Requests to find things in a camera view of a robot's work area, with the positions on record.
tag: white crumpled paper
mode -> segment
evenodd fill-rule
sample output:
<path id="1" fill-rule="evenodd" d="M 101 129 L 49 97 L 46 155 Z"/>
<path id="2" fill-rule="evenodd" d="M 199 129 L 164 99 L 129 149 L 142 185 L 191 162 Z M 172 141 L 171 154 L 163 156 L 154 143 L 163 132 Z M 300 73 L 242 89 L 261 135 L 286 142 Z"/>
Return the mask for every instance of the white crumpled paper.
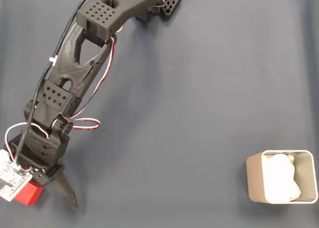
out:
<path id="1" fill-rule="evenodd" d="M 291 202 L 300 197 L 301 191 L 294 180 L 294 155 L 264 155 L 263 174 L 265 197 L 271 203 Z"/>

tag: cable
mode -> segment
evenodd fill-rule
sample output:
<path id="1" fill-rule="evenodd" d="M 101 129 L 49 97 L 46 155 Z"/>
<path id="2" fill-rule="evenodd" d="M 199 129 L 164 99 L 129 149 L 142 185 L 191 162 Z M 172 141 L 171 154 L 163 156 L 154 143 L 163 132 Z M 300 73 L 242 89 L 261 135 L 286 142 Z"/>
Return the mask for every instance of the cable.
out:
<path id="1" fill-rule="evenodd" d="M 101 122 L 97 119 L 94 118 L 79 118 L 79 119 L 75 119 L 73 120 L 74 122 L 95 122 L 97 125 L 95 126 L 91 126 L 91 127 L 85 127 L 85 126 L 73 126 L 73 129 L 77 129 L 77 130 L 94 130 L 94 129 L 98 129 L 100 127 Z"/>
<path id="2" fill-rule="evenodd" d="M 79 4 L 77 5 L 76 9 L 74 10 L 71 18 L 69 19 L 69 21 L 68 21 L 68 23 L 67 23 L 67 25 L 66 25 L 66 27 L 65 27 L 65 29 L 63 31 L 63 34 L 62 34 L 62 36 L 61 36 L 61 38 L 59 40 L 59 43 L 58 43 L 58 45 L 57 45 L 52 57 L 55 57 L 59 53 L 60 48 L 61 48 L 61 46 L 62 46 L 62 44 L 63 44 L 63 42 L 65 40 L 65 37 L 66 37 L 66 35 L 67 35 L 71 25 L 72 25 L 72 22 L 73 22 L 75 16 L 76 16 L 76 13 L 82 7 L 82 5 L 85 3 L 85 1 L 86 0 L 81 0 L 79 2 Z M 20 153 L 22 151 L 23 145 L 24 145 L 25 138 L 26 138 L 26 136 L 27 136 L 27 134 L 28 134 L 28 132 L 29 132 L 29 130 L 31 128 L 31 124 L 32 124 L 33 116 L 34 116 L 34 111 L 35 111 L 35 106 L 36 106 L 36 103 L 37 103 L 37 98 L 38 98 L 42 83 L 43 83 L 46 75 L 48 74 L 51 66 L 52 66 L 52 62 L 50 61 L 48 63 L 48 65 L 46 66 L 42 76 L 40 77 L 39 83 L 38 83 L 38 85 L 36 87 L 36 90 L 35 90 L 35 93 L 34 93 L 34 96 L 33 96 L 33 102 L 32 102 L 31 111 L 30 111 L 30 114 L 29 114 L 29 117 L 28 117 L 28 120 L 27 120 L 27 124 L 26 124 L 24 132 L 22 133 L 21 139 L 20 139 L 19 144 L 18 144 L 17 149 L 16 149 L 16 158 L 19 157 L 19 155 L 20 155 Z"/>
<path id="3" fill-rule="evenodd" d="M 91 99 L 94 97 L 94 95 L 96 94 L 96 92 L 99 90 L 102 82 L 105 80 L 105 78 L 107 77 L 109 71 L 110 71 L 110 68 L 112 66 L 112 63 L 113 63 L 113 56 L 114 56 L 114 39 L 111 37 L 111 41 L 112 41 L 112 47 L 111 47 L 111 53 L 110 53 L 110 59 L 109 59 L 109 63 L 108 63 L 108 66 L 106 67 L 106 70 L 104 72 L 104 75 L 103 77 L 101 78 L 101 80 L 99 81 L 98 85 L 96 86 L 96 88 L 94 89 L 94 92 L 92 93 L 91 97 L 89 98 L 89 100 L 85 103 L 85 105 L 83 106 L 82 109 L 80 109 L 78 112 L 76 112 L 73 116 L 71 117 L 66 117 L 68 119 L 72 119 L 76 116 L 78 116 L 81 112 L 84 111 L 84 109 L 86 108 L 86 106 L 89 104 L 89 102 L 91 101 Z"/>
<path id="4" fill-rule="evenodd" d="M 105 80 L 105 78 L 107 77 L 107 75 L 109 74 L 110 68 L 111 68 L 112 63 L 113 63 L 113 57 L 114 57 L 114 43 L 115 43 L 115 41 L 114 41 L 114 38 L 113 38 L 113 37 L 111 37 L 111 42 L 112 42 L 112 45 L 111 45 L 111 52 L 110 52 L 110 58 L 109 58 L 108 65 L 107 65 L 107 67 L 106 67 L 106 70 L 105 70 L 105 72 L 104 72 L 104 74 L 103 74 L 101 80 L 99 81 L 99 83 L 98 83 L 97 86 L 95 87 L 95 89 L 94 89 L 94 91 L 93 91 L 91 97 L 89 98 L 89 100 L 88 100 L 88 101 L 85 103 L 85 105 L 84 105 L 78 112 L 76 112 L 73 116 L 67 117 L 67 116 L 65 116 L 65 115 L 62 115 L 62 117 L 63 117 L 65 120 L 69 121 L 69 122 L 89 121 L 89 122 L 95 122 L 95 123 L 97 123 L 97 125 L 91 126 L 91 127 L 86 127 L 86 126 L 73 126 L 72 129 L 77 129 L 77 130 L 93 130 L 93 129 L 98 129 L 98 128 L 100 127 L 101 122 L 100 122 L 99 120 L 97 120 L 97 119 L 94 119 L 94 118 L 79 118 L 79 119 L 75 119 L 75 120 L 71 120 L 71 119 L 74 118 L 74 117 L 76 117 L 76 116 L 78 116 L 81 112 L 84 111 L 84 109 L 86 108 L 86 106 L 87 106 L 87 105 L 89 104 L 89 102 L 92 100 L 92 98 L 94 97 L 94 95 L 95 95 L 95 94 L 97 93 L 97 91 L 99 90 L 101 84 L 103 83 L 103 81 Z"/>
<path id="5" fill-rule="evenodd" d="M 13 126 L 9 127 L 7 129 L 7 131 L 5 132 L 4 142 L 5 142 L 5 145 L 6 145 L 7 149 L 8 149 L 8 151 L 9 151 L 9 154 L 10 154 L 11 159 L 12 159 L 13 162 L 16 162 L 17 156 L 15 158 L 13 156 L 13 153 L 12 153 L 11 147 L 9 145 L 9 141 L 8 141 L 8 133 L 9 133 L 9 131 L 11 129 L 13 129 L 13 128 L 17 127 L 17 126 L 26 125 L 26 124 L 27 124 L 26 122 L 20 122 L 20 123 L 14 124 Z M 37 127 L 41 132 L 43 132 L 47 139 L 50 138 L 49 134 L 42 127 L 40 127 L 38 124 L 35 124 L 35 123 L 32 122 L 31 125 Z"/>
<path id="6" fill-rule="evenodd" d="M 164 5 L 165 5 L 165 0 L 162 0 L 163 1 L 163 4 L 162 5 L 156 5 L 156 6 L 154 6 L 154 7 L 163 7 Z"/>

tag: zip tie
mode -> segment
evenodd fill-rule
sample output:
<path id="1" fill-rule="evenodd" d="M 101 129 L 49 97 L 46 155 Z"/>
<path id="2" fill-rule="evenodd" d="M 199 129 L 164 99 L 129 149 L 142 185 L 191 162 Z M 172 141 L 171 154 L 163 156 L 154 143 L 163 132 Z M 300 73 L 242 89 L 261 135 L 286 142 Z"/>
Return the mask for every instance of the zip tie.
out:
<path id="1" fill-rule="evenodd" d="M 53 66 L 55 66 L 55 63 L 56 63 L 57 59 L 58 59 L 58 55 L 56 55 L 55 57 L 50 57 L 49 61 L 53 62 Z"/>

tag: black wire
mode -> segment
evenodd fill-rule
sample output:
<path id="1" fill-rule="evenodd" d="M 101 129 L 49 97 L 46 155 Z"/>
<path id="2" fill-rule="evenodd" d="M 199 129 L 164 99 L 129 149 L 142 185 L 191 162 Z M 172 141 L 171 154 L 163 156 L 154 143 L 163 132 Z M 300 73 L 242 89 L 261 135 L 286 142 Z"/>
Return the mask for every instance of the black wire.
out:
<path id="1" fill-rule="evenodd" d="M 58 43 L 58 45 L 57 45 L 57 47 L 56 47 L 56 49 L 55 49 L 55 51 L 53 53 L 53 56 L 52 56 L 53 58 L 59 53 L 60 48 L 61 48 L 61 46 L 62 46 L 62 44 L 63 44 L 63 42 L 65 40 L 65 37 L 66 37 L 68 31 L 71 28 L 72 22 L 75 19 L 76 12 L 82 7 L 82 5 L 85 3 L 85 1 L 86 0 L 81 0 L 79 2 L 79 4 L 77 5 L 76 9 L 74 10 L 73 14 L 71 15 L 71 17 L 70 17 L 70 19 L 69 19 L 69 21 L 68 21 L 68 23 L 67 23 L 67 25 L 66 25 L 66 27 L 65 27 L 65 29 L 63 31 L 63 34 L 61 35 L 60 41 L 59 41 L 59 43 Z M 42 86 L 43 81 L 44 81 L 46 75 L 48 74 L 52 64 L 53 64 L 52 62 L 48 63 L 48 65 L 46 66 L 46 68 L 45 68 L 45 70 L 44 70 L 44 72 L 43 72 L 43 74 L 42 74 L 42 76 L 41 76 L 41 78 L 39 80 L 39 83 L 38 83 L 38 85 L 36 87 L 36 90 L 35 90 L 35 93 L 34 93 L 34 97 L 33 97 L 31 111 L 30 111 L 30 114 L 29 114 L 29 117 L 28 117 L 28 121 L 27 121 L 27 125 L 25 127 L 24 132 L 22 133 L 22 136 L 20 138 L 19 144 L 18 144 L 17 149 L 16 149 L 16 153 L 15 153 L 16 159 L 18 159 L 18 157 L 19 157 L 19 155 L 20 155 L 20 153 L 22 151 L 22 148 L 24 146 L 25 138 L 26 138 L 26 136 L 27 136 L 27 134 L 28 134 L 28 132 L 30 130 L 31 123 L 32 123 L 32 120 L 33 120 L 35 106 L 36 106 L 36 102 L 37 102 L 37 99 L 38 99 L 38 95 L 39 95 L 41 86 Z"/>

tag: white wire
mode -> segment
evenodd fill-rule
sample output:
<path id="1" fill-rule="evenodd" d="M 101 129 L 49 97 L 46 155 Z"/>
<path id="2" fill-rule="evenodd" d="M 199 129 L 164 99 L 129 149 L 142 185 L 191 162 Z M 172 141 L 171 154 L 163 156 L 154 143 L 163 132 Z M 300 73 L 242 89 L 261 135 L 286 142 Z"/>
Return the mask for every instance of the white wire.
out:
<path id="1" fill-rule="evenodd" d="M 110 53 L 110 58 L 109 58 L 108 65 L 107 65 L 106 70 L 105 70 L 105 72 L 104 72 L 104 74 L 103 74 L 103 77 L 101 78 L 101 80 L 99 81 L 98 85 L 97 85 L 96 88 L 94 89 L 94 92 L 92 93 L 91 98 L 95 95 L 95 93 L 97 92 L 97 90 L 99 90 L 99 88 L 100 88 L 102 82 L 104 81 L 104 79 L 105 79 L 106 76 L 108 75 L 109 70 L 110 70 L 110 67 L 111 67 L 111 65 L 112 65 L 113 55 L 114 55 L 114 42 L 115 42 L 112 37 L 111 37 L 111 41 L 112 41 L 112 49 L 111 49 L 111 53 Z M 72 118 L 78 116 L 81 112 L 84 111 L 84 109 L 86 108 L 87 105 L 88 105 L 88 104 L 86 104 L 80 111 L 78 111 L 77 113 L 75 113 L 73 116 L 67 117 L 67 118 L 68 118 L 68 119 L 72 119 Z"/>
<path id="2" fill-rule="evenodd" d="M 116 32 L 120 32 L 120 31 L 122 31 L 122 29 L 123 29 L 123 26 L 121 26 L 121 27 L 119 28 L 119 30 L 117 30 Z"/>
<path id="3" fill-rule="evenodd" d="M 73 129 L 79 129 L 79 130 L 93 130 L 98 129 L 100 127 L 101 122 L 94 118 L 79 118 L 75 119 L 74 122 L 95 122 L 97 125 L 86 127 L 86 126 L 73 126 Z"/>
<path id="4" fill-rule="evenodd" d="M 7 131 L 5 132 L 4 142 L 5 142 L 5 145 L 6 145 L 7 149 L 8 149 L 8 151 L 9 151 L 9 154 L 10 154 L 13 162 L 14 162 L 14 156 L 12 154 L 11 147 L 9 146 L 8 133 L 9 133 L 9 131 L 11 129 L 13 129 L 15 127 L 18 127 L 18 126 L 21 126 L 21 125 L 26 125 L 26 124 L 27 124 L 26 122 L 20 122 L 20 123 L 14 124 L 11 127 L 9 127 L 7 129 Z M 31 125 L 37 127 L 41 132 L 43 132 L 46 135 L 46 138 L 49 139 L 49 137 L 50 137 L 49 134 L 42 127 L 40 127 L 38 124 L 35 124 L 33 122 L 31 123 Z"/>
<path id="5" fill-rule="evenodd" d="M 154 7 L 163 7 L 164 5 L 165 5 L 165 0 L 162 0 L 163 1 L 163 4 L 162 5 L 156 5 L 156 6 L 154 6 Z"/>

